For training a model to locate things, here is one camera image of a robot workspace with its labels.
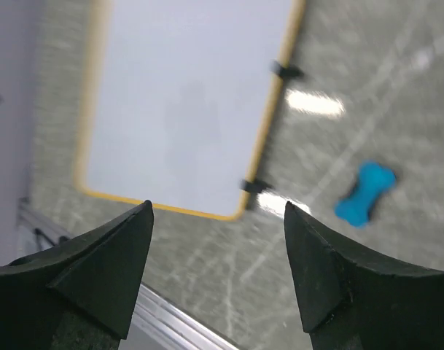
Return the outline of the blue bone-shaped eraser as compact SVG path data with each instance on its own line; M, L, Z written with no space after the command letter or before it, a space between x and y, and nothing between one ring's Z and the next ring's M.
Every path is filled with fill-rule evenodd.
M356 186L335 205L335 215L356 228L370 221L377 200L397 182L393 170L377 162L364 162L358 170Z

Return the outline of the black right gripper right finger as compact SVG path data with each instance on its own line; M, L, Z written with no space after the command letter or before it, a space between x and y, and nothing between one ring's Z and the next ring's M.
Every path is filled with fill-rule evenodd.
M314 349L444 349L444 271L374 251L292 203L284 235Z

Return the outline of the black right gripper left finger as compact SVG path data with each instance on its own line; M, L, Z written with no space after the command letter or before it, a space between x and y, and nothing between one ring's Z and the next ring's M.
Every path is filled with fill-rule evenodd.
M153 223L145 201L0 266L0 349L117 349L128 336Z

